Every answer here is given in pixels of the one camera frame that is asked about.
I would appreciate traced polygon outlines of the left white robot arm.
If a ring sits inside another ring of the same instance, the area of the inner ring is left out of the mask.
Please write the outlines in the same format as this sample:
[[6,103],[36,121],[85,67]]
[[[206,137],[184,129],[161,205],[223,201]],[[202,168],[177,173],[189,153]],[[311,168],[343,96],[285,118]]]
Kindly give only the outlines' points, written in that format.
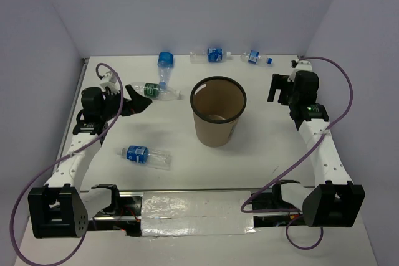
[[82,109],[66,159],[42,187],[32,188],[28,194],[34,237],[82,237],[89,220],[100,211],[115,215],[121,210],[122,199],[116,185],[96,184],[89,192],[81,192],[80,188],[105,139],[108,122],[117,115],[141,113],[152,103],[131,85],[126,85],[126,89],[128,99],[99,87],[82,91]]

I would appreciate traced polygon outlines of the blue label bottle front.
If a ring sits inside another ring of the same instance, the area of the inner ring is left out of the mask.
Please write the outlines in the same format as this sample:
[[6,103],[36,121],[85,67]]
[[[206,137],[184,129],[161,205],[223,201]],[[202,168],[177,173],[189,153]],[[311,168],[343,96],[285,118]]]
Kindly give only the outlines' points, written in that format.
[[154,150],[146,146],[130,145],[118,151],[119,155],[130,162],[148,168],[169,170],[171,154],[167,151]]

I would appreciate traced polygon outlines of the green label plastic bottle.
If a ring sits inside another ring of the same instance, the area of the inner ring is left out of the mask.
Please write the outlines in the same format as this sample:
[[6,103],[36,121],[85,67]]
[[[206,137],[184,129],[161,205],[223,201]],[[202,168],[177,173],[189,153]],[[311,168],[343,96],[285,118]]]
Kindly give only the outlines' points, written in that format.
[[179,100],[181,98],[181,93],[179,90],[167,87],[163,82],[132,82],[129,85],[141,96],[150,98],[152,100],[170,101]]

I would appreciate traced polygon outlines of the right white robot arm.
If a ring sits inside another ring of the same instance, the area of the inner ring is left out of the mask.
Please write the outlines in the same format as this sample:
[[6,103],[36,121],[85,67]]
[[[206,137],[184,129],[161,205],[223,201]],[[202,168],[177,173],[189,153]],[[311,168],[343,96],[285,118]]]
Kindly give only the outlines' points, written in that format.
[[319,78],[306,70],[291,75],[272,76],[268,101],[289,107],[290,116],[308,150],[314,170],[315,188],[307,189],[297,181],[278,181],[272,188],[272,206],[284,211],[290,205],[302,211],[309,227],[353,226],[365,198],[365,191],[354,184],[346,172],[332,134],[325,107],[316,102]]

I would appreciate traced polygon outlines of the blue label bottle back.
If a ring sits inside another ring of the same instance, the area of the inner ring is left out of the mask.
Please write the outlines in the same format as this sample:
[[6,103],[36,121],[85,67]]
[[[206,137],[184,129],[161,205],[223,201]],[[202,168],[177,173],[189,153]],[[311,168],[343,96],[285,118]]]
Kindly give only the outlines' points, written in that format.
[[191,63],[220,63],[232,59],[230,51],[217,47],[208,47],[205,50],[195,50],[190,52]]

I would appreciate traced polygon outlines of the blue label bottle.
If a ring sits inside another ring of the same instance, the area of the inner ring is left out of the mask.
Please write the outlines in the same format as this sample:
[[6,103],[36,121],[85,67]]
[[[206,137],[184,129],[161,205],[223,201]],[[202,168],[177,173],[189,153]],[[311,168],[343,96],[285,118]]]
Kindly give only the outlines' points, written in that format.
[[119,155],[130,162],[148,168],[169,170],[171,154],[167,151],[154,150],[146,146],[130,145],[118,151]]
[[217,47],[208,47],[205,50],[195,50],[190,52],[191,63],[220,63],[232,59],[230,51]]

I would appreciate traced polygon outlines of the small blue cap bottle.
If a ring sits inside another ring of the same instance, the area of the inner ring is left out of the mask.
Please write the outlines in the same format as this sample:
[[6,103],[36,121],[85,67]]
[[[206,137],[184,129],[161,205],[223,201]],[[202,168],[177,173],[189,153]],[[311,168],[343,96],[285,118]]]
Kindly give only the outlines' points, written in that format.
[[250,50],[240,55],[243,62],[256,65],[271,65],[272,58],[268,57],[266,54],[261,54],[258,51]]

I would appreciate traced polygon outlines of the crushed blue cap bottle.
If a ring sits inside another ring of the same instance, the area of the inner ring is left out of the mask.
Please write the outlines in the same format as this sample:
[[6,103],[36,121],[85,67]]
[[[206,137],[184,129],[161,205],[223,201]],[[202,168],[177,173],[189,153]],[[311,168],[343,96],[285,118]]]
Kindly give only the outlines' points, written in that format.
[[174,67],[174,56],[170,52],[160,52],[158,55],[159,86],[166,90]]

